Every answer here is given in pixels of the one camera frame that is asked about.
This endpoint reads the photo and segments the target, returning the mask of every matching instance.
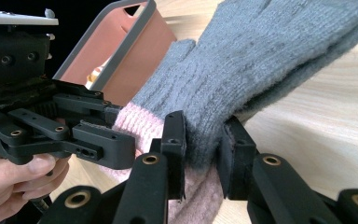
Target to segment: glove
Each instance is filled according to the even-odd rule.
[[[246,121],[357,43],[358,1],[343,0],[226,0],[199,43],[173,43],[114,127],[141,154],[165,116],[184,111],[186,200],[170,201],[169,223],[213,222],[223,199],[213,156],[231,115]],[[102,169],[119,181],[129,175]]]

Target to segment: light wood tabletop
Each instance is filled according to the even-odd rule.
[[[178,39],[198,39],[220,0],[157,0],[157,8]],[[358,45],[278,103],[245,124],[261,152],[287,159],[305,181],[336,199],[358,188]],[[102,192],[116,185],[89,162],[73,157],[62,185]],[[214,223],[251,223],[246,202],[224,201]]]

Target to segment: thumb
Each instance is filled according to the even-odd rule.
[[[16,165],[7,160],[0,160],[0,183],[10,186],[23,181],[32,180],[50,172],[56,160],[49,154],[34,155],[24,165]]]

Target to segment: human hand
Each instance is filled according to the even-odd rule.
[[[27,164],[16,165],[0,158],[0,221],[18,213],[28,200],[55,190],[68,173],[68,160],[41,154]]]

